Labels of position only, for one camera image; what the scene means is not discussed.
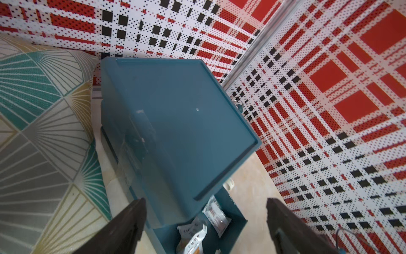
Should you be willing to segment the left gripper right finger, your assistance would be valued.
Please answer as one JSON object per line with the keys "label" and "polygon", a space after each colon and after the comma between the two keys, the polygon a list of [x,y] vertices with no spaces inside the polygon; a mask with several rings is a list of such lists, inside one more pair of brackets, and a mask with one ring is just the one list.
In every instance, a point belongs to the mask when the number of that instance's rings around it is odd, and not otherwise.
{"label": "left gripper right finger", "polygon": [[279,199],[266,203],[267,225],[278,254],[338,254],[327,240],[317,235]]}

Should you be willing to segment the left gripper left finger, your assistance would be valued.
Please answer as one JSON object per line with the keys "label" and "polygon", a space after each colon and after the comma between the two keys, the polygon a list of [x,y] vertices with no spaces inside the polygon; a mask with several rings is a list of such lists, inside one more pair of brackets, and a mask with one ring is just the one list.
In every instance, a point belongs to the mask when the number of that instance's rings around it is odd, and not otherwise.
{"label": "left gripper left finger", "polygon": [[133,254],[141,240],[146,220],[146,200],[134,200],[75,253]]}

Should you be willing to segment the white cookie packet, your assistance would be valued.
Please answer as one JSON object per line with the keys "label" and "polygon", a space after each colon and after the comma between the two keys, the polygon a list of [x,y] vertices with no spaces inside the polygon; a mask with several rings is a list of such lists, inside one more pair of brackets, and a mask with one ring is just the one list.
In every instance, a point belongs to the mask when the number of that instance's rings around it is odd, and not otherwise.
{"label": "white cookie packet", "polygon": [[177,245],[177,254],[203,254],[203,240],[207,235],[207,224],[198,217],[190,224],[177,227],[180,242]]}
{"label": "white cookie packet", "polygon": [[218,237],[221,238],[232,219],[225,215],[214,195],[209,198],[207,204],[203,208],[203,214],[214,227]]}

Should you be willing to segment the teal three-drawer cabinet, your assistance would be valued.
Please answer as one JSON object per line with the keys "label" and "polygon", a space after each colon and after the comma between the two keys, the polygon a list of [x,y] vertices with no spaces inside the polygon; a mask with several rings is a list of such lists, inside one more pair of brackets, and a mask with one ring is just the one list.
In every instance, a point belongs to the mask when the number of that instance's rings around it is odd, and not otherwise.
{"label": "teal three-drawer cabinet", "polygon": [[[173,254],[180,225],[207,224],[206,254],[229,254],[247,221],[224,183],[261,144],[200,59],[106,57],[101,124],[129,200],[144,198],[145,231]],[[203,214],[214,195],[231,222],[221,238]]]}

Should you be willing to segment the patterned green yellow pillow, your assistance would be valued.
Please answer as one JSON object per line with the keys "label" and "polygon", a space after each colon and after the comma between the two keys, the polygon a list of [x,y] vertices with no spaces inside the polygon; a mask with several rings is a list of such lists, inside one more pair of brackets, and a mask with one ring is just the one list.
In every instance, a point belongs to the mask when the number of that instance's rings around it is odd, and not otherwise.
{"label": "patterned green yellow pillow", "polygon": [[72,254],[112,218],[92,127],[97,62],[1,35],[3,254]]}

